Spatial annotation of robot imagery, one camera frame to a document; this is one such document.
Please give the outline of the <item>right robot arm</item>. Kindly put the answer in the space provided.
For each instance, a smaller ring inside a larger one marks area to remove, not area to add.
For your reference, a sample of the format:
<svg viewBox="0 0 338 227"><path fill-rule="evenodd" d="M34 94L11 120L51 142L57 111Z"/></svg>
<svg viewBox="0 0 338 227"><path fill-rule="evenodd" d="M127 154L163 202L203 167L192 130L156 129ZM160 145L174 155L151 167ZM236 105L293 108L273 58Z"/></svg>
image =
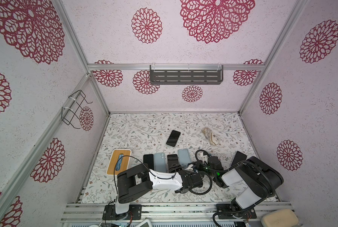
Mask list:
<svg viewBox="0 0 338 227"><path fill-rule="evenodd" d="M254 218L254 207L267 198L274 197L276 189L284 183L282 175L252 156L246 160L235 158L231 167L223 169L221 162L215 158L214 167L210 167L210 162L197 160L188 164L188 169L195 172L202 171L207 173L213 183L220 188L245 182L246 189L233 199L230 204L217 205L217 217L225 218Z"/></svg>

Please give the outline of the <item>pale green phone case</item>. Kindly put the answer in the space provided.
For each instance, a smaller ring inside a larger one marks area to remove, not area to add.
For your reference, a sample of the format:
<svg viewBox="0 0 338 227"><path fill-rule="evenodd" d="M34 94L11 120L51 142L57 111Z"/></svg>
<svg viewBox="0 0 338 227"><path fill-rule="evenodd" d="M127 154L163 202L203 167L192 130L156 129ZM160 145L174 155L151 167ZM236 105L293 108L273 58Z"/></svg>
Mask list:
<svg viewBox="0 0 338 227"><path fill-rule="evenodd" d="M177 155L182 169L188 168L188 165L192 162L189 155L189 150L186 148L179 149Z"/></svg>
<svg viewBox="0 0 338 227"><path fill-rule="evenodd" d="M166 173L166 160L164 153L155 153L154 155L154 170L157 172Z"/></svg>

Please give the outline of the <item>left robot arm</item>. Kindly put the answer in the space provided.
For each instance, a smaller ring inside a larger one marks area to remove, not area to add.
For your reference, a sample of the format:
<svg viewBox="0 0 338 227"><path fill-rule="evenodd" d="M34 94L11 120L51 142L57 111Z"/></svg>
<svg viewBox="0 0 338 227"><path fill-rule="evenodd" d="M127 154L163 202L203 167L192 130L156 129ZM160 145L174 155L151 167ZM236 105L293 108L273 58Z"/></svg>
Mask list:
<svg viewBox="0 0 338 227"><path fill-rule="evenodd" d="M153 189L172 190L177 194L203 186L198 172L177 170L175 173L162 173L151 170L147 164L134 166L114 178L117 190L116 199L105 206L102 220L139 220L141 205L131 203Z"/></svg>

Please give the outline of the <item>black phone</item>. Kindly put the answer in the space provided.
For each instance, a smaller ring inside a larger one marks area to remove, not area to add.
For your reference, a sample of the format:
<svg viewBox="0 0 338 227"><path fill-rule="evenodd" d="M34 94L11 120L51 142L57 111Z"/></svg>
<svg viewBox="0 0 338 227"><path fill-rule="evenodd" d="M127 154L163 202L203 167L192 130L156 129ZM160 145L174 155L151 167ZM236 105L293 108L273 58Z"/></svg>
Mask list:
<svg viewBox="0 0 338 227"><path fill-rule="evenodd" d="M180 135L181 135L181 132L176 131L176 130L172 130L169 138L167 139L166 145L171 146L171 147L175 147L177 142L178 142Z"/></svg>
<svg viewBox="0 0 338 227"><path fill-rule="evenodd" d="M247 155L240 152L240 151L237 151L235 153L235 156L231 162L231 167L235 166L238 162L241 162L241 161L244 161L247 159Z"/></svg>

